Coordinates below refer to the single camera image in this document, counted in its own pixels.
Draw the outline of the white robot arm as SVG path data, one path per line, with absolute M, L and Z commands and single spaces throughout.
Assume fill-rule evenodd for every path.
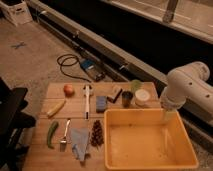
M 213 115 L 213 87 L 206 83 L 209 77 L 209 67 L 200 61 L 170 70 L 166 76 L 167 86 L 160 96 L 161 106 L 173 111 L 191 100 Z

